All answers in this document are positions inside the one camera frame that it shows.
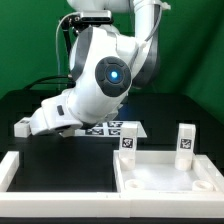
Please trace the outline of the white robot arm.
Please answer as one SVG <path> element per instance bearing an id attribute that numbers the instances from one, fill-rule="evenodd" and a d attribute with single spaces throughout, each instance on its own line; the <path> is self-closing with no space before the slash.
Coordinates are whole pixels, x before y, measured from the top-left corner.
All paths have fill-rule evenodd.
<path id="1" fill-rule="evenodd" d="M 89 129 L 113 120 L 131 87 L 155 77 L 163 0 L 67 0 L 63 17 L 77 35 L 69 52 L 75 86 L 45 99 L 31 117 L 34 135 Z"/>

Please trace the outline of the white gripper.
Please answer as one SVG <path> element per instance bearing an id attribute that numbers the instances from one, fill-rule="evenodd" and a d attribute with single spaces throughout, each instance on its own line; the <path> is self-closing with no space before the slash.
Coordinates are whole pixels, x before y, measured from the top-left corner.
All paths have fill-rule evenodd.
<path id="1" fill-rule="evenodd" d="M 82 122 L 76 119 L 66 105 L 67 96 L 59 95 L 45 99 L 30 119 L 30 129 L 33 135 L 61 132 L 68 128 L 78 129 Z"/>

